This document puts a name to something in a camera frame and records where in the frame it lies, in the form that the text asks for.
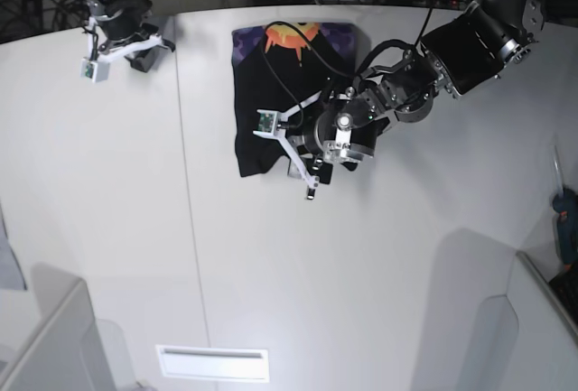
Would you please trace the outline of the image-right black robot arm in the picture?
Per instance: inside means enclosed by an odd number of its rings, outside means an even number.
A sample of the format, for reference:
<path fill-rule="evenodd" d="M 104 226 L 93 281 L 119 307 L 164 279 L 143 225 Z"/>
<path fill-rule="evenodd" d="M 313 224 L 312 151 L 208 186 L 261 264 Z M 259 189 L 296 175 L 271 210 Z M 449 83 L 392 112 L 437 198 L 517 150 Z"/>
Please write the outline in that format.
<path fill-rule="evenodd" d="M 375 153 L 378 137 L 396 123 L 417 123 L 445 90 L 461 97 L 521 62 L 536 41 L 524 24 L 533 0 L 472 0 L 455 19 L 422 30 L 414 44 L 390 39 L 377 45 L 352 77 L 332 79 L 294 108 L 300 125 L 280 144 L 288 172 L 303 180 L 306 198 L 331 181 L 340 164 L 353 171 Z"/>

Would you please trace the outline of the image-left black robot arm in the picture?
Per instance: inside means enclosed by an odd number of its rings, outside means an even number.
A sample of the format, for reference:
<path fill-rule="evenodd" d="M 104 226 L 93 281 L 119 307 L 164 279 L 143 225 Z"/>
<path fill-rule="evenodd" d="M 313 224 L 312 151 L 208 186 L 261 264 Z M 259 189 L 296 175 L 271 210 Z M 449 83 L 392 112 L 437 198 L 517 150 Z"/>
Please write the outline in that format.
<path fill-rule="evenodd" d="M 150 0 L 80 0 L 89 10 L 83 31 L 89 37 L 88 55 L 82 59 L 81 76 L 97 83 L 108 78 L 110 65 L 119 59 L 146 73 L 160 50 L 175 51 L 159 26 L 150 23 Z"/>

